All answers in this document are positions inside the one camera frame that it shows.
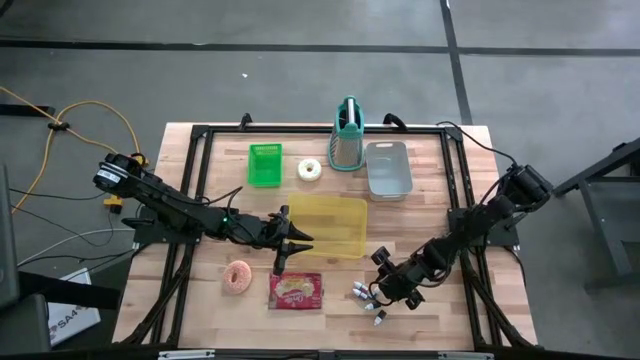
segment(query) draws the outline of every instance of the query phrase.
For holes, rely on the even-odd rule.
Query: yellow plastic bin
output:
[[[313,236],[304,254],[345,259],[364,256],[367,202],[324,195],[289,195],[289,218],[300,231]]]

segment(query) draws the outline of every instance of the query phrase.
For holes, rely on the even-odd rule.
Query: toy donut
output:
[[[251,283],[251,268],[246,262],[236,260],[229,264],[222,274],[224,288],[230,294],[240,294]]]

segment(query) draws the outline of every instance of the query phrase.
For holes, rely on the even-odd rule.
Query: wooden tabletop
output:
[[[191,132],[191,123],[167,124],[155,173],[179,188]],[[485,145],[491,145],[485,126],[467,126]],[[376,266],[369,255],[386,246],[396,262],[407,258],[418,246],[447,231],[450,207],[439,138],[433,135],[366,135],[365,142],[401,140],[407,145],[413,191],[402,202],[372,202],[368,199],[366,169],[333,171],[328,165],[326,134],[217,134],[207,175],[205,196],[213,199],[244,185],[234,207],[266,217],[287,203],[290,193],[340,195],[368,201],[365,256],[358,260],[294,255],[287,271],[320,272],[324,281],[321,310],[268,310],[268,274],[274,253],[203,239],[195,252],[184,313],[181,347],[281,348],[281,349],[369,349],[369,350],[469,350],[472,349],[469,318],[456,263],[449,279],[435,289],[420,289],[426,302],[410,311],[404,303],[386,308],[388,315],[373,326],[376,311],[362,309],[351,294],[354,280],[369,282]],[[254,188],[247,184],[249,144],[283,144],[284,175],[279,188]],[[476,201],[498,178],[494,155],[465,140]],[[454,166],[461,184],[453,148]],[[195,164],[199,164],[200,154]],[[297,178],[297,164],[315,158],[323,166],[320,180],[306,183]],[[193,196],[197,171],[191,183]],[[463,194],[459,194],[464,204]],[[133,259],[122,300],[114,341],[131,333],[158,296],[167,245],[149,246]],[[222,290],[221,275],[233,260],[246,261],[253,271],[249,289],[237,296]],[[488,249],[487,260],[496,301],[525,338],[535,342],[527,295],[520,268],[503,249]],[[480,307],[485,338],[489,338],[486,312]],[[173,303],[168,306],[165,336],[171,323]]]

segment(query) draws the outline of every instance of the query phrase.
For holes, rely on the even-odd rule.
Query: green plastic basket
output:
[[[276,187],[282,183],[282,144],[249,146],[249,184]]]

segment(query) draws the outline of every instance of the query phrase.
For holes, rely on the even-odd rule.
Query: cable clip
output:
[[[62,122],[62,123],[59,123],[59,124],[48,123],[47,127],[49,129],[53,130],[53,131],[58,132],[58,131],[67,131],[67,129],[70,128],[71,125],[69,125],[69,123],[65,123],[65,122]]]

